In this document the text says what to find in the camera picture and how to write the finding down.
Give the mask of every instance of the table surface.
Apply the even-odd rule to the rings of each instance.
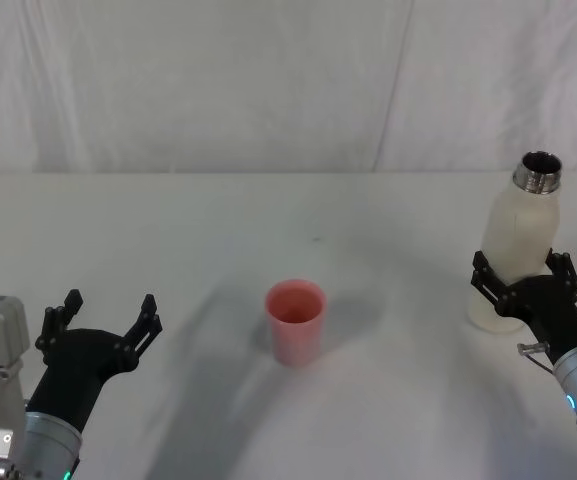
[[[577,427],[557,382],[517,355],[527,329],[465,320],[470,262],[508,174],[0,177],[0,293],[31,339],[79,288],[72,327],[123,334],[147,292],[163,334],[105,386],[88,479],[570,479]],[[577,173],[555,248],[577,266]],[[325,353],[276,364],[265,291],[329,298]],[[44,367],[34,349],[29,395]]]

